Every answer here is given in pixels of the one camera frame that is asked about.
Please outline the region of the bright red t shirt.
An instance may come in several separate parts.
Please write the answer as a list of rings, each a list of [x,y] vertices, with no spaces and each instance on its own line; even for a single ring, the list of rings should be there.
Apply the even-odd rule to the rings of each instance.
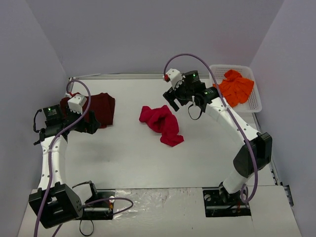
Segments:
[[[143,106],[139,121],[145,123],[152,131],[161,134],[160,141],[170,147],[184,142],[184,137],[179,134],[178,120],[167,105],[155,109]]]

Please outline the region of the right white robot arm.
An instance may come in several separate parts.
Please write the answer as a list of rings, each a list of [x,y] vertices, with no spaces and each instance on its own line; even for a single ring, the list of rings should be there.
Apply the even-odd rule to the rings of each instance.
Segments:
[[[271,162],[272,137],[268,133],[260,133],[244,121],[225,99],[220,98],[216,87],[206,87],[201,82],[197,71],[182,74],[177,69],[170,69],[165,73],[164,80],[170,82],[171,87],[163,97],[175,111],[186,104],[199,107],[200,113],[217,121],[239,147],[232,172],[219,186],[220,201],[232,203],[255,171]]]

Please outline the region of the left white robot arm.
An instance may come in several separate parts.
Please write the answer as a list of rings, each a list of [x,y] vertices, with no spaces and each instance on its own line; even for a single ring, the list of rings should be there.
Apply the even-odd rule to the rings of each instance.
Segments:
[[[38,189],[29,196],[29,205],[44,228],[49,229],[82,217],[79,196],[66,184],[65,153],[71,131],[94,134],[101,126],[94,111],[88,118],[60,105],[43,108],[45,128],[39,130],[42,148],[42,172]]]

